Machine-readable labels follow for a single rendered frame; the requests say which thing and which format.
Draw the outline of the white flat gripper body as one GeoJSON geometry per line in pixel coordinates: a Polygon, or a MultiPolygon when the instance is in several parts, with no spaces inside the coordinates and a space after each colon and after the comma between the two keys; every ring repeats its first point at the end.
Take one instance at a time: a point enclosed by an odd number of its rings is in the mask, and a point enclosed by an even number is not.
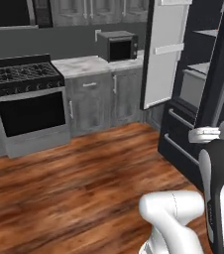
{"type": "Polygon", "coordinates": [[[218,139],[220,131],[217,127],[200,127],[188,132],[188,141],[192,144],[208,143],[218,139]]]}

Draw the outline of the black fridge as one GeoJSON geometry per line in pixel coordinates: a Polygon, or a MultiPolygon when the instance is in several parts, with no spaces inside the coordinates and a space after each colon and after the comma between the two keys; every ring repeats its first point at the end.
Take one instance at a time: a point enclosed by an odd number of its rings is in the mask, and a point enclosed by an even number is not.
{"type": "Polygon", "coordinates": [[[224,0],[150,0],[140,107],[161,104],[158,151],[201,189],[188,132],[224,120],[224,0]]]}

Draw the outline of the grey fridge crisper drawer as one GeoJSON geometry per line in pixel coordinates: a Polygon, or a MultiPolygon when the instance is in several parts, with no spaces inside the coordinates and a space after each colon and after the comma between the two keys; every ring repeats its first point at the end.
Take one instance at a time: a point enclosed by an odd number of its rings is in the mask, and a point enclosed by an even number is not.
{"type": "Polygon", "coordinates": [[[180,98],[196,108],[199,107],[206,76],[198,71],[185,69],[183,71],[180,98]]]}

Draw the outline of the grey fridge shelf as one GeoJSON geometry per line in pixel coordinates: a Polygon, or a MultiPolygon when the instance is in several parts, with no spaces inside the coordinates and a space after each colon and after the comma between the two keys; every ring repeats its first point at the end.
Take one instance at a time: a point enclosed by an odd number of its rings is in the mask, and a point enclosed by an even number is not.
{"type": "Polygon", "coordinates": [[[188,68],[201,72],[203,74],[208,74],[210,63],[197,63],[191,64],[188,68]]]}
{"type": "Polygon", "coordinates": [[[217,37],[218,30],[203,30],[203,31],[193,31],[194,33],[198,33],[205,36],[217,37]]]}

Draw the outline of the fridge door with white lining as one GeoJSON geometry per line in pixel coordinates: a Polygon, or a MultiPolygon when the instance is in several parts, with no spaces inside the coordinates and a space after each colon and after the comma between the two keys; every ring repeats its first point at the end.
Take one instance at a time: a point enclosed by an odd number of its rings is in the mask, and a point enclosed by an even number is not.
{"type": "Polygon", "coordinates": [[[150,0],[140,108],[171,99],[192,0],[150,0]]]}

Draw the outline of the black fridge door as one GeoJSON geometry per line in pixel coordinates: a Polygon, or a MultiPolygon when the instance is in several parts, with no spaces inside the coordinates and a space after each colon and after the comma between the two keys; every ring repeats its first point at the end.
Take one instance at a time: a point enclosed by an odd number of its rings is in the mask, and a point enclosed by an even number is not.
{"type": "MultiPolygon", "coordinates": [[[[224,12],[205,81],[194,127],[211,126],[217,101],[224,81],[224,12]]],[[[224,120],[224,104],[217,126],[224,120]]]]}

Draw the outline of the black freezer drawer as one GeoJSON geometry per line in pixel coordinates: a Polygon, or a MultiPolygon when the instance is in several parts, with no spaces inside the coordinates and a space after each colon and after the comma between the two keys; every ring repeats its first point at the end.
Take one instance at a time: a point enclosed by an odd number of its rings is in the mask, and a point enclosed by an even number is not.
{"type": "Polygon", "coordinates": [[[171,101],[168,102],[165,107],[164,119],[162,123],[163,129],[169,133],[188,133],[188,131],[191,130],[190,128],[168,114],[168,110],[170,108],[172,108],[177,115],[181,116],[194,126],[195,114],[177,101],[171,101]]]}
{"type": "MultiPolygon", "coordinates": [[[[185,157],[177,148],[171,145],[164,137],[168,131],[163,130],[160,136],[158,151],[162,154],[178,171],[180,171],[193,185],[200,191],[203,191],[203,184],[199,172],[199,166],[196,166],[185,157]]],[[[188,142],[188,133],[168,133],[182,149],[189,153],[198,161],[199,147],[196,144],[188,142]]]]}

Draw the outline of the black countertop microwave oven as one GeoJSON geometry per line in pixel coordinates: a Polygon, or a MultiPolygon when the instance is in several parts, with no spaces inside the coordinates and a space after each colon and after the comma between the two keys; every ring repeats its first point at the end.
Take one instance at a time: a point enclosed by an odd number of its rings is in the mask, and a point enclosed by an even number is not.
{"type": "Polygon", "coordinates": [[[101,32],[97,51],[109,63],[134,60],[138,53],[138,36],[127,31],[101,32]]]}

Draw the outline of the black and silver stove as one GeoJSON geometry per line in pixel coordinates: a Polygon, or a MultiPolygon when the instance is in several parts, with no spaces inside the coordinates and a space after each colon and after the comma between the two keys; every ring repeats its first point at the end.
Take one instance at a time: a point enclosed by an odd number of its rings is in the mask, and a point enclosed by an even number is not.
{"type": "Polygon", "coordinates": [[[0,59],[0,132],[10,158],[70,141],[64,77],[51,56],[0,59]]]}

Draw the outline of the black range hood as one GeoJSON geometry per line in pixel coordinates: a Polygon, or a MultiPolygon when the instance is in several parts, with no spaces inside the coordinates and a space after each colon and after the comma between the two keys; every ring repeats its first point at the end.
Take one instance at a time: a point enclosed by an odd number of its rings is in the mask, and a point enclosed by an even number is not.
{"type": "Polygon", "coordinates": [[[50,0],[0,0],[0,29],[50,28],[50,0]]]}

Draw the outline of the grey wall cupboards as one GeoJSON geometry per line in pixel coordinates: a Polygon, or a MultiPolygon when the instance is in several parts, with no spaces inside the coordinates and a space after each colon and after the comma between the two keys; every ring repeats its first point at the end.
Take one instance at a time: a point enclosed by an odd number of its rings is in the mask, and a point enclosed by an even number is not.
{"type": "Polygon", "coordinates": [[[50,0],[56,27],[146,22],[149,0],[50,0]]]}

